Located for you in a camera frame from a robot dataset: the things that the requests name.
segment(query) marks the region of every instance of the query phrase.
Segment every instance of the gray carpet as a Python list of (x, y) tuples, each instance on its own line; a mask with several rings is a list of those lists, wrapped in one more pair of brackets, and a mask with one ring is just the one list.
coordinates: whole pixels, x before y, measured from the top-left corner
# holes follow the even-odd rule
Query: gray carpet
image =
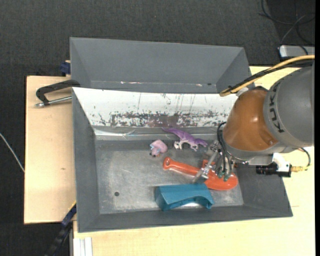
[[(279, 1), (270, 2), (278, 18), (291, 17)], [(273, 65), (290, 27), (261, 12), (260, 0), (1, 0), (0, 133), (24, 162), (25, 76), (61, 76), (71, 36), (240, 46), (250, 65)], [(24, 174), (0, 139), (0, 256), (43, 255), (59, 232), (58, 224), (23, 225), (23, 193)]]

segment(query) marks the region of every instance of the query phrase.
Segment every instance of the electrical connector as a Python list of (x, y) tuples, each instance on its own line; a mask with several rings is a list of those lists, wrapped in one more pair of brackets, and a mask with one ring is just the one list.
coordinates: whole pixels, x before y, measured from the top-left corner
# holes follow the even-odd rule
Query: electrical connector
[(306, 167), (306, 166), (292, 166), (291, 167), (291, 172), (294, 172), (294, 173), (307, 171), (307, 170), (308, 170), (308, 167)]

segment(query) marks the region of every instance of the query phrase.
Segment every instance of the stain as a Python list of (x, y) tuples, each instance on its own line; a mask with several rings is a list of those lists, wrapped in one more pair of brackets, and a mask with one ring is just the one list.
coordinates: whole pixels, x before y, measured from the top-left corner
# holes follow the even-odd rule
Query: stain
[(207, 112), (183, 113), (176, 111), (172, 114), (163, 112), (143, 112), (136, 113), (134, 111), (127, 112), (110, 112), (108, 121), (105, 123), (113, 127), (215, 127), (219, 123), (226, 120), (228, 114), (226, 112), (217, 112), (209, 110)]
[(100, 123), (100, 124), (103, 124), (104, 126), (107, 125), (106, 120), (103, 119), (103, 117), (101, 116), (101, 114), (99, 113), (98, 115), (100, 116), (100, 121), (99, 121), (99, 123)]

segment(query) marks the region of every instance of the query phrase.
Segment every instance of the metal sheet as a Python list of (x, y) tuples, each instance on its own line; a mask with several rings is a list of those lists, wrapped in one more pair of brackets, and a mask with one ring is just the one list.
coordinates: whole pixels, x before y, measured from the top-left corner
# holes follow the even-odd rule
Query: metal sheet
[[(173, 143), (179, 138), (174, 134), (165, 133), (159, 127), (161, 123), (157, 125), (146, 124), (141, 127), (128, 122), (119, 125), (110, 121), (112, 120), (110, 117), (114, 113), (112, 108), (121, 113), (121, 111), (125, 111), (128, 104), (136, 101), (137, 97), (140, 100), (145, 98), (145, 101), (140, 101), (141, 106), (151, 108), (149, 100), (161, 99), (162, 95), (150, 95), (150, 93), (144, 95), (139, 92), (106, 92), (85, 88), (73, 89), (77, 218), (80, 232), (292, 215), (290, 207), (285, 210), (279, 209), (279, 206), (283, 207), (284, 203), (289, 205), (286, 195), (283, 197), (285, 188), (282, 180), (273, 177), (271, 180), (267, 178), (269, 180), (264, 183), (263, 179), (266, 177), (257, 175), (255, 170), (253, 172), (252, 170), (242, 170), (244, 173), (238, 172), (239, 184), (232, 190), (212, 190), (211, 194), (215, 205), (209, 212), (193, 204), (163, 213), (155, 203), (154, 190), (156, 186), (185, 184), (192, 180), (190, 176), (164, 171), (162, 169), (164, 158), (169, 156), (176, 161), (200, 167), (202, 159), (207, 158), (205, 154), (207, 149), (200, 147), (197, 152), (194, 152), (186, 146), (182, 150), (176, 150)], [(161, 106), (161, 103), (157, 101), (159, 112), (167, 106), (166, 100), (163, 100), (162, 104)], [(200, 109), (210, 111), (208, 105), (203, 108), (200, 108), (199, 105), (200, 109), (195, 107), (189, 112), (190, 108), (184, 104), (190, 106), (190, 101), (182, 101), (181, 105), (181, 110), (185, 110), (190, 115), (196, 116)], [(225, 109), (229, 109), (232, 104), (231, 99), (229, 103), (224, 102)], [(217, 108), (218, 105), (213, 104), (211, 108)], [(144, 115), (142, 109), (137, 111), (137, 106), (135, 110), (137, 117), (139, 114)], [(93, 114), (104, 121), (97, 121)], [(205, 125), (206, 118), (210, 119), (210, 115), (199, 115), (199, 117), (201, 117), (200, 127), (192, 126), (189, 122), (179, 122), (179, 118), (175, 119), (175, 123), (172, 125), (180, 125), (185, 131), (210, 143), (216, 138), (217, 127)], [(219, 116), (217, 122), (223, 122), (227, 118), (226, 112)], [(149, 145), (157, 139), (163, 140), (168, 145), (168, 152), (154, 158), (149, 155)], [(281, 197), (275, 195), (279, 190)], [(261, 202), (262, 194), (267, 199), (266, 202)]]

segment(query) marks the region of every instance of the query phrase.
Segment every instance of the metal clamp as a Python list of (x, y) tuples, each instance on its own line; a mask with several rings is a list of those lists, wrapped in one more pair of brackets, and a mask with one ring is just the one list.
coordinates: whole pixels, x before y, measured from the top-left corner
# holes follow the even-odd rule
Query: metal clamp
[(72, 99), (71, 96), (58, 98), (58, 99), (54, 99), (54, 100), (48, 100), (45, 96), (45, 94), (52, 93), (52, 92), (55, 92), (58, 90), (62, 90), (62, 89), (68, 88), (68, 87), (80, 87), (80, 84), (75, 80), (67, 80), (67, 81), (58, 82), (58, 83), (54, 83), (54, 84), (39, 88), (36, 91), (35, 95), (39, 98), (39, 100), (42, 101), (42, 103), (35, 104), (35, 106), (36, 107), (44, 107), (44, 106), (48, 106), (51, 104), (71, 100)]

